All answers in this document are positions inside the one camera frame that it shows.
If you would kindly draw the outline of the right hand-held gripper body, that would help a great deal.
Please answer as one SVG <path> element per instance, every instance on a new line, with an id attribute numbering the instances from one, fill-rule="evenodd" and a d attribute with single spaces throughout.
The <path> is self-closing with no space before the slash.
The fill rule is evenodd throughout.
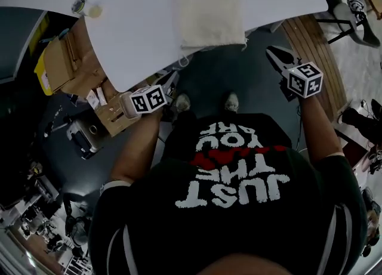
<path id="1" fill-rule="evenodd" d="M 281 75 L 286 87 L 298 97 L 306 99 L 321 92 L 324 74 L 312 61 L 286 69 Z"/>

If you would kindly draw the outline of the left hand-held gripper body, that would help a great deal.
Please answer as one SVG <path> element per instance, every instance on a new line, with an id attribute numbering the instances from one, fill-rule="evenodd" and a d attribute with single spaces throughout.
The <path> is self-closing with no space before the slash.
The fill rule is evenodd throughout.
<path id="1" fill-rule="evenodd" d="M 148 114 L 164 106 L 170 106 L 175 94 L 175 85 L 151 85 L 134 89 L 130 100 L 137 114 Z"/>

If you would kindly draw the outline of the beige drawstring cloth bag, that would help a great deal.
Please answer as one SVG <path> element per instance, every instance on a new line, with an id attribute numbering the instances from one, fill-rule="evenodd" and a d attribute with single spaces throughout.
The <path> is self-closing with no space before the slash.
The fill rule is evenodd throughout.
<path id="1" fill-rule="evenodd" d="M 247 47 L 241 0 L 174 0 L 174 21 L 181 67 L 189 64 L 193 51 L 225 45 Z"/>

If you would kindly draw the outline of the person's left forearm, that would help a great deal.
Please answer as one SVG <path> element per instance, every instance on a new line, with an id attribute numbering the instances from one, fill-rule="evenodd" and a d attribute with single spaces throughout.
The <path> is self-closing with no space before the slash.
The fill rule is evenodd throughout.
<path id="1" fill-rule="evenodd" d="M 112 168 L 111 180 L 133 183 L 150 170 L 161 118 L 162 109 L 158 109 L 143 116 L 133 125 L 133 130 Z"/>

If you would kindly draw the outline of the person's right forearm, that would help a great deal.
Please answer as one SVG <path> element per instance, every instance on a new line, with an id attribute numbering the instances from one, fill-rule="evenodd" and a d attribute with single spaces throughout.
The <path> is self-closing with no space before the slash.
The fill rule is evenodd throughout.
<path id="1" fill-rule="evenodd" d="M 311 163 L 328 156 L 344 156 L 340 141 L 315 96 L 299 99 L 301 119 Z"/>

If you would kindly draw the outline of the person's left shoe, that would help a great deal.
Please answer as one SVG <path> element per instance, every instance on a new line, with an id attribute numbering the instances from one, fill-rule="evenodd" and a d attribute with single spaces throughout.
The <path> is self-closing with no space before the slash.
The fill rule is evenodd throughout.
<path id="1" fill-rule="evenodd" d="M 187 94 L 182 93 L 175 100 L 175 109 L 177 113 L 182 113 L 190 110 L 190 99 Z"/>

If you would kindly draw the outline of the person's shoe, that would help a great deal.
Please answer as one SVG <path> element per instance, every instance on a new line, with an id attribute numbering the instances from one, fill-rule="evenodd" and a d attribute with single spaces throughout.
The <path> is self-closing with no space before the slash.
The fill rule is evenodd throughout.
<path id="1" fill-rule="evenodd" d="M 239 99 L 235 92 L 229 92 L 224 100 L 225 111 L 237 113 L 239 109 Z"/>
<path id="2" fill-rule="evenodd" d="M 182 113 L 190 110 L 190 99 L 187 94 L 182 93 L 175 100 L 175 109 L 177 113 Z"/>

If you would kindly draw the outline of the small beige tray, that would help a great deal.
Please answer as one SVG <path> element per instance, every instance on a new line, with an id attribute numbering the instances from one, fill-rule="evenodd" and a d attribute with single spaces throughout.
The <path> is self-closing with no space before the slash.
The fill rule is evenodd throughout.
<path id="1" fill-rule="evenodd" d="M 131 94 L 131 91 L 127 91 L 123 92 L 119 96 L 119 104 L 121 105 L 122 111 L 124 115 L 130 120 L 141 117 L 141 115 L 137 114 L 135 111 L 135 107 L 133 106 L 133 103 L 130 99 Z"/>

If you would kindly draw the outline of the wooden slatted platform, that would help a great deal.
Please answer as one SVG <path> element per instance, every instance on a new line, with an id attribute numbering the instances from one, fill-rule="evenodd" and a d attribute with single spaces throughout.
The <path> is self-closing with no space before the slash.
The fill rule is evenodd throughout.
<path id="1" fill-rule="evenodd" d="M 332 49 L 312 15 L 285 20 L 282 28 L 289 44 L 304 61 L 314 62 L 323 71 L 322 90 L 317 98 L 331 122 L 347 104 L 343 81 Z"/>

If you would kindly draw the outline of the white paper card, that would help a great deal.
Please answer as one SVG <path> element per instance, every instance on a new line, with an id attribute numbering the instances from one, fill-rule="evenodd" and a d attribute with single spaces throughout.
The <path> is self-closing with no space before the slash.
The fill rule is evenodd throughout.
<path id="1" fill-rule="evenodd" d="M 93 108 L 93 110 L 95 110 L 100 104 L 100 100 L 98 99 L 97 94 L 92 89 L 89 91 L 86 100 L 89 103 L 89 105 Z"/>

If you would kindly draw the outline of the person's right shoe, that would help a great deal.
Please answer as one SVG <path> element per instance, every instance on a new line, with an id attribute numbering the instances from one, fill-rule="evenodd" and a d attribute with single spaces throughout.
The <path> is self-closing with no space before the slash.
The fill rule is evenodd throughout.
<path id="1" fill-rule="evenodd" d="M 235 92 L 229 92 L 224 100 L 225 111 L 237 113 L 239 109 L 239 99 Z"/>

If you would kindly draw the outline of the large cardboard box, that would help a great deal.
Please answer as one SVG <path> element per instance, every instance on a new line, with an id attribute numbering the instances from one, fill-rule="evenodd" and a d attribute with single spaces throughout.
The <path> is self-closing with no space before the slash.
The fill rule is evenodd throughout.
<path id="1" fill-rule="evenodd" d="M 138 118 L 127 118 L 123 112 L 121 93 L 108 80 L 91 45 L 85 20 L 80 18 L 67 33 L 70 52 L 79 59 L 78 68 L 73 72 L 73 79 L 64 84 L 61 90 L 86 98 L 90 91 L 100 87 L 106 99 L 106 105 L 99 105 L 95 114 L 107 129 L 111 137 L 117 136 Z"/>

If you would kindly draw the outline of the striped cushion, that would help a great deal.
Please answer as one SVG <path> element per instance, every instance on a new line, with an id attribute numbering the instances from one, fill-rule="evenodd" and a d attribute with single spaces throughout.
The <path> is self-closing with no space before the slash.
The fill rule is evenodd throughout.
<path id="1" fill-rule="evenodd" d="M 357 23 L 366 18 L 364 12 L 365 4 L 361 0 L 347 0 L 347 4 L 354 14 Z"/>

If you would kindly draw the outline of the folded cardboard box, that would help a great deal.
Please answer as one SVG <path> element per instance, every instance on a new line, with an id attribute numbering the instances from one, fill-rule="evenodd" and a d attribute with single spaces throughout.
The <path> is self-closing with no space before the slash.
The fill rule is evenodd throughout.
<path id="1" fill-rule="evenodd" d="M 80 65 L 81 59 L 70 32 L 61 38 L 56 37 L 45 48 L 44 66 L 52 92 L 71 81 Z"/>

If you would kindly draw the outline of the yellow plastic bin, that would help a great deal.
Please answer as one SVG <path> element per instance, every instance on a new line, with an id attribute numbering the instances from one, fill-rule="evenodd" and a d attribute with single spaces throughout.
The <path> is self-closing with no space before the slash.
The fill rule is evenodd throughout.
<path id="1" fill-rule="evenodd" d="M 34 69 L 34 74 L 37 76 L 44 94 L 47 96 L 51 96 L 53 95 L 53 91 L 50 87 L 49 80 L 47 77 L 47 72 L 45 70 L 44 55 L 45 55 L 45 50 L 43 50 L 42 54 L 40 55 L 38 59 L 38 62 Z"/>

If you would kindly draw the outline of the person's black printed shirt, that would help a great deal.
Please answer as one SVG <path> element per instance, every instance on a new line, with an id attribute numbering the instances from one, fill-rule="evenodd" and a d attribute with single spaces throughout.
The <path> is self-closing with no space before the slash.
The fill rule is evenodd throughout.
<path id="1" fill-rule="evenodd" d="M 293 275 L 347 275 L 366 242 L 347 159 L 316 164 L 264 114 L 180 123 L 144 177 L 104 185 L 89 252 L 95 275 L 195 275 L 230 254 Z"/>

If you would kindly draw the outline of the frosted glass panel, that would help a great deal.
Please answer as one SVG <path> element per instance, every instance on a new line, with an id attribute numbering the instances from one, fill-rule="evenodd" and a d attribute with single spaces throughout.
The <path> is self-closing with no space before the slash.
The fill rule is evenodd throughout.
<path id="1" fill-rule="evenodd" d="M 46 13 L 31 8 L 0 7 L 0 84 L 17 77 L 29 43 Z"/>

